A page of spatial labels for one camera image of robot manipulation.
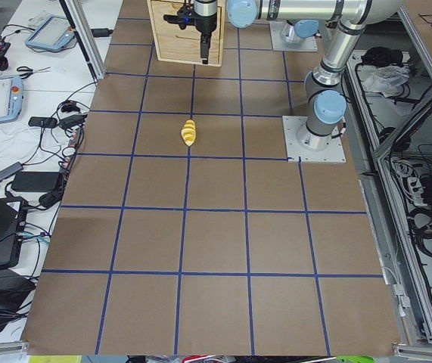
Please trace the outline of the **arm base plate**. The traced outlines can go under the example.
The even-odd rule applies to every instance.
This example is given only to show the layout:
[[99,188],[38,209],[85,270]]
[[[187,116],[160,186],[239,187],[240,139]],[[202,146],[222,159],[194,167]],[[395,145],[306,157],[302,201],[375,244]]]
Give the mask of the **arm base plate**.
[[307,116],[283,116],[284,142],[289,163],[345,163],[340,130],[316,136],[306,127]]
[[315,34],[318,31],[319,22],[317,20],[271,22],[272,50],[317,52]]

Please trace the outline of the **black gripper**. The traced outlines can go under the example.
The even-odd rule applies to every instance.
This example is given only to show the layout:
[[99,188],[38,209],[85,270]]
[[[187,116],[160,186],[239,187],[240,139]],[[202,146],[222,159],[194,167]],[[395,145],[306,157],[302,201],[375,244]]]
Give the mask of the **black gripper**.
[[209,63],[210,34],[216,29],[216,0],[194,0],[196,29],[200,35],[200,59]]

